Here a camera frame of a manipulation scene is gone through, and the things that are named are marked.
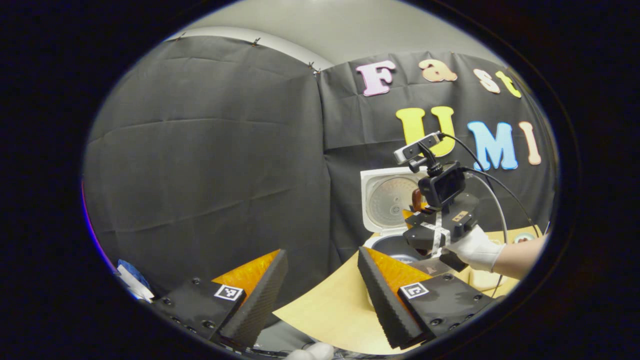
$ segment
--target pink letter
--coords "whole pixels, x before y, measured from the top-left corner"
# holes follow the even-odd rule
[[[360,72],[364,79],[365,89],[363,94],[365,96],[373,96],[389,92],[389,86],[383,85],[382,80],[390,84],[392,81],[391,72],[387,69],[395,68],[396,65],[390,60],[357,67],[356,71]]]

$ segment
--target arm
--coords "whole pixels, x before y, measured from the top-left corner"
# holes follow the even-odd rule
[[[496,272],[514,279],[522,279],[538,259],[547,235],[517,244],[494,244],[484,231],[476,226],[460,241],[447,249],[469,264],[474,270]]]
[[[505,246],[493,265],[493,272],[522,280],[538,259],[547,235],[541,238]]]

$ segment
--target hand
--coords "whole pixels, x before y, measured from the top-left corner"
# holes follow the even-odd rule
[[[306,350],[293,350],[285,360],[330,360],[335,349],[327,343],[315,343]]]
[[[474,270],[493,272],[495,261],[504,246],[505,244],[494,244],[489,240],[489,236],[476,225],[456,243],[444,248],[455,252],[462,261],[469,264]]]

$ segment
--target ceiling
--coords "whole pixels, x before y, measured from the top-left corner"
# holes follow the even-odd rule
[[[300,60],[316,61],[314,66],[323,68],[404,51],[453,51],[506,65],[460,29],[397,0],[243,0],[196,20],[174,37],[187,30],[191,31],[185,36],[207,34],[249,41],[263,34],[260,44],[288,43],[295,51],[315,56],[314,60]]]

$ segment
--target orange letter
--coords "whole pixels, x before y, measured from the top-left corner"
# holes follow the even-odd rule
[[[447,65],[440,60],[422,60],[420,61],[420,63],[418,63],[418,66],[420,67],[420,69],[423,69],[422,77],[432,82],[443,80],[454,81],[458,78],[458,75],[456,75],[455,72],[449,70]]]

